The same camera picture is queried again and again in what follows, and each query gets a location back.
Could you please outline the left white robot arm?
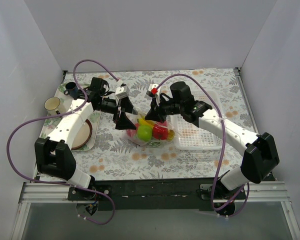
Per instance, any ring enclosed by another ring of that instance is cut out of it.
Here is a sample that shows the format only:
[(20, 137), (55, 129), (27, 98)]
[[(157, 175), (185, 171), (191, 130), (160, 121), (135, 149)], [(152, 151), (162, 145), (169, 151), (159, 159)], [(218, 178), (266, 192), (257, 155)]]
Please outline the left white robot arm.
[(66, 116), (46, 138), (39, 137), (34, 144), (38, 172), (80, 187), (79, 194), (85, 200), (93, 199), (97, 191), (91, 184), (92, 177), (79, 169), (71, 151), (80, 128), (94, 111), (100, 111), (113, 115), (115, 129), (136, 129), (127, 117), (137, 113), (129, 99), (128, 86), (119, 82), (113, 99), (108, 97), (112, 94), (108, 86), (106, 80), (94, 77), (90, 86), (79, 87)]

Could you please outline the clear zip top bag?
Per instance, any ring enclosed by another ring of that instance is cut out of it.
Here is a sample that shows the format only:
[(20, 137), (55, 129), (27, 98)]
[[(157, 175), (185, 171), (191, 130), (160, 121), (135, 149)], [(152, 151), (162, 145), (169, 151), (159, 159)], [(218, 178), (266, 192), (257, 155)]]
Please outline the clear zip top bag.
[(169, 120), (164, 122), (146, 120), (145, 116), (144, 112), (139, 112), (138, 115), (128, 115), (128, 119), (136, 129), (125, 130), (123, 136), (134, 144), (140, 147), (157, 148), (182, 136)]

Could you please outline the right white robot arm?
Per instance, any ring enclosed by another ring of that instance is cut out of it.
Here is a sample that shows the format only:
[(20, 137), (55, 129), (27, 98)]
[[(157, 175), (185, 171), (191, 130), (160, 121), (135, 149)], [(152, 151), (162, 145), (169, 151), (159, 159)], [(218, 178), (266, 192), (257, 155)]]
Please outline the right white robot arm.
[(230, 120), (222, 120), (218, 112), (204, 101), (196, 100), (183, 81), (170, 86), (172, 96), (161, 92), (158, 84), (151, 84), (147, 95), (152, 97), (146, 120), (164, 122), (167, 116), (181, 115), (194, 126), (225, 140), (243, 157), (242, 163), (223, 174), (216, 182), (217, 195), (227, 199), (248, 182), (259, 184), (279, 164), (274, 137), (265, 132), (257, 134)]

